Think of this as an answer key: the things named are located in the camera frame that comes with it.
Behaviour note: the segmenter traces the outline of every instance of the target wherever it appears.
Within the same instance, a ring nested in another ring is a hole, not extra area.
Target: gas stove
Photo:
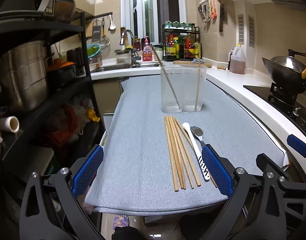
[[[306,108],[298,103],[297,94],[292,94],[272,83],[271,87],[243,86],[257,96],[267,101],[290,121],[292,121],[306,136]]]

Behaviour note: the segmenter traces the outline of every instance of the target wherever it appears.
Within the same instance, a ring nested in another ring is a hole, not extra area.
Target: faucet
[[[141,57],[138,55],[137,50],[134,48],[134,35],[131,30],[124,30],[121,34],[120,45],[124,45],[124,35],[129,33],[131,36],[131,44],[132,44],[132,54],[131,54],[131,67],[135,65],[137,60],[141,60]]]

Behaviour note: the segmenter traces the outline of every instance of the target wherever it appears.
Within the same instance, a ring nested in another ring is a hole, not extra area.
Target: orange lid
[[[57,59],[54,59],[54,64],[48,67],[47,72],[57,70],[59,68],[70,66],[70,65],[73,65],[73,64],[75,64],[75,63],[70,62],[70,61],[62,62],[62,60],[60,58],[57,58]]]

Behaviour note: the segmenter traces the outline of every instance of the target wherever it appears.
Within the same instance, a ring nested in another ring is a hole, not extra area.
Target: black wok
[[[306,91],[306,78],[302,79],[301,72],[294,70],[266,58],[262,58],[270,77],[282,89],[293,94]]]

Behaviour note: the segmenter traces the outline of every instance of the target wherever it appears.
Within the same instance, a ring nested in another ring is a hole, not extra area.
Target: white cup
[[[0,118],[0,131],[17,133],[19,121],[15,116]]]

